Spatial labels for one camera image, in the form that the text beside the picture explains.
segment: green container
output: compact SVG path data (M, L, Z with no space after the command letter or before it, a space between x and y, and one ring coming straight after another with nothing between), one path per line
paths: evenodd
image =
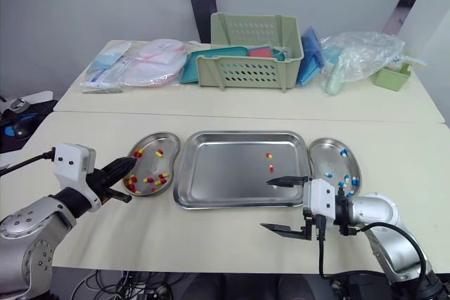
M201 86L287 88L295 86L303 48L297 19L284 15L211 15L211 42L215 48L270 45L290 58L215 56L197 58L198 83Z
M375 81L373 84L390 89L391 91L399 91L411 76L409 67L410 65L405 63L400 71L383 68L375 73Z

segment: rectangular metal tray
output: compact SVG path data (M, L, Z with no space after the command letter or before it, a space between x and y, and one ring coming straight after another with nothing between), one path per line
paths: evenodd
M174 199L186 209L301 205L302 187L266 184L280 176L311 176L306 145L298 134L201 131L186 141Z

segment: metal tray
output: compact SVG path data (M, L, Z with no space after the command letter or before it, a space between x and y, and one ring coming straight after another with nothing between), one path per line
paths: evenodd
M347 151L346 157L340 154L342 150ZM361 189L361 172L349 147L332 138L318 138L311 143L308 152L314 178L322 178L338 189L339 182L345 183L344 176L349 175L350 182L344 188L345 194L354 191L354 195L358 195ZM328 178L325 173L330 173L333 177ZM358 180L357 185L352 185L353 177Z
M297 206L302 187L276 188L266 181L310 175L307 149L296 133L201 131L186 141L174 199L186 209Z
M174 177L174 161L180 150L180 140L176 135L167 132L153 133L140 140L129 152L129 156L134 156L138 149L143 149L142 157L138 159L136 165L125 177L122 182L124 189L134 196L155 196L163 193L168 189ZM159 158L155 155L155 151L161 149L163 157ZM167 182L163 185L155 185L154 183L144 183L144 178L154 178L159 180L158 174L169 174L166 178ZM140 192L133 193L127 188L129 177L135 175L137 182L134 183L136 190Z

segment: white table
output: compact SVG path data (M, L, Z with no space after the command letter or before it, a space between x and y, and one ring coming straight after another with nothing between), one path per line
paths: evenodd
M96 167L127 154L144 136L171 131L182 145L201 130L291 130L307 144L318 137L346 143L362 172L362 191L390 196L417 237L435 272L450 271L450 132L443 124L325 122L111 113L54 112L42 123L19 160L59 142L97 151ZM1 179L1 217L58 192L49 161ZM317 273L318 245L282 238L259 223L296 229L300 208L184 210L172 189L157 197L112 200L85 214L56 250L56 266L125 270L241 273ZM380 270L364 235L327 232L325 272Z
M107 46L117 43L110 41ZM337 121L442 123L444 118L415 74L399 92L374 86L371 79L346 84L334 97L318 84L286 93L277 89L199 87L130 88L117 94L83 94L81 73L55 111L123 112L161 115L320 119Z

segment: plastic bag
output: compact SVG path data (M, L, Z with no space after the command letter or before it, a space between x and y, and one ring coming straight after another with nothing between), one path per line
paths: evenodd
M83 93L121 92L124 75L134 62L125 57L132 44L123 41L100 52L86 71L85 81L79 84Z
M181 69L188 51L181 41L158 39L143 45L135 56L135 63L127 71L127 86L163 86L179 84Z
M187 54L172 39L121 42L96 56L80 86L84 93L119 93L126 86L178 84Z
M379 32L345 32L322 39L326 93L339 93L342 82L371 76L401 54L404 42Z

